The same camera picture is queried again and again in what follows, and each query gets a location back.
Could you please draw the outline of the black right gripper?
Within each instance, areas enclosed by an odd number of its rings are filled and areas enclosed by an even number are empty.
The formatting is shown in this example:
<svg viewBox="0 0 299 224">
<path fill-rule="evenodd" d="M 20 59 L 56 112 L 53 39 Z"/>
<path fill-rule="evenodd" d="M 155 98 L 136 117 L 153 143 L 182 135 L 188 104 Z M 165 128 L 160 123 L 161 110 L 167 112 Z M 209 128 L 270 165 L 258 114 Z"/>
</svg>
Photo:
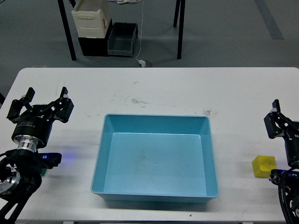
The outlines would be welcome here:
<svg viewBox="0 0 299 224">
<path fill-rule="evenodd" d="M 299 122 L 286 117 L 280 109 L 279 100 L 272 103 L 271 111 L 263 119 L 268 137 L 283 137 L 287 163 L 290 167 L 299 166 Z"/>
</svg>

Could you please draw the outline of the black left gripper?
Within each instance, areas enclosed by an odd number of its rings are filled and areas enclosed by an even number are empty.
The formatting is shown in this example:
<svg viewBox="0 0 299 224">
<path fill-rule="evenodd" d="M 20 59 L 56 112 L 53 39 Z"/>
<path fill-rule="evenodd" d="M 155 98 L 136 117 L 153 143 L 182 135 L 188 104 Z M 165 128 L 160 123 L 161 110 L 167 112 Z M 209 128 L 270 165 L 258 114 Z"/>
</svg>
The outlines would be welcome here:
<svg viewBox="0 0 299 224">
<path fill-rule="evenodd" d="M 34 89 L 29 87 L 25 96 L 12 101 L 7 114 L 7 119 L 16 124 L 12 140 L 19 149 L 46 147 L 53 122 L 58 120 L 67 123 L 74 108 L 66 87 L 62 88 L 58 99 L 47 105 L 31 106 L 34 94 Z"/>
</svg>

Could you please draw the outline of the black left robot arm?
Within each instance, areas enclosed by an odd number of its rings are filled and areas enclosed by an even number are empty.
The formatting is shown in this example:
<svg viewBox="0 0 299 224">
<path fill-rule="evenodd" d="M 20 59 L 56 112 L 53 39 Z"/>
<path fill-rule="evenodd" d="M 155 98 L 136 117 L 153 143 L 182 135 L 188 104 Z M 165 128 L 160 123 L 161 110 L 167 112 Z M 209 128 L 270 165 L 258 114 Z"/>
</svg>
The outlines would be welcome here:
<svg viewBox="0 0 299 224">
<path fill-rule="evenodd" d="M 47 146 L 53 122 L 67 123 L 74 108 L 63 87 L 55 101 L 45 105 L 31 105 L 35 91 L 29 88 L 26 95 L 12 101 L 7 119 L 16 125 L 12 141 L 17 148 L 1 153 L 0 197 L 7 203 L 0 210 L 0 222 L 13 224 L 28 199 L 41 186 L 42 173 L 57 167 L 60 153 L 39 153 Z"/>
</svg>

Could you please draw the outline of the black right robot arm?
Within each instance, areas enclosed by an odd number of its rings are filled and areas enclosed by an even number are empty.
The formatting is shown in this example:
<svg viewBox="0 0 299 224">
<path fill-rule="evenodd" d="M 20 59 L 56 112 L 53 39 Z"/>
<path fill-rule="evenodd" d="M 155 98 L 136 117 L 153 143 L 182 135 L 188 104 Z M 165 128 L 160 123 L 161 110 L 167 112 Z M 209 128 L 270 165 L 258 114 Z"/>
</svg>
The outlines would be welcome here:
<svg viewBox="0 0 299 224">
<path fill-rule="evenodd" d="M 289 170 L 273 169 L 270 179 L 278 186 L 278 198 L 287 224 L 299 222 L 299 123 L 286 117 L 274 100 L 271 111 L 264 117 L 268 137 L 282 137 Z"/>
</svg>

